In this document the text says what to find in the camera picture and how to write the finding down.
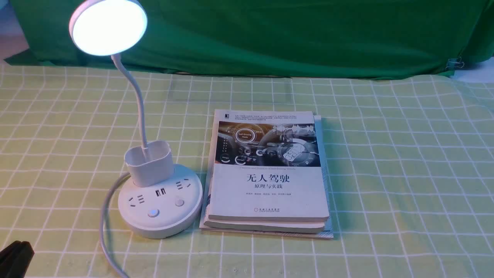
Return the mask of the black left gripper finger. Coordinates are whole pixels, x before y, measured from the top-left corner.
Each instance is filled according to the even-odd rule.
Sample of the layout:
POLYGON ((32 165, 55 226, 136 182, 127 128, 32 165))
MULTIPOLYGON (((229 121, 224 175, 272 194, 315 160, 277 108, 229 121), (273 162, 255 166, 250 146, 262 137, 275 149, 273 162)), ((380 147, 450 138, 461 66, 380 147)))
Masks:
POLYGON ((34 255, 30 242, 12 242, 0 252, 0 277, 23 278, 34 255))

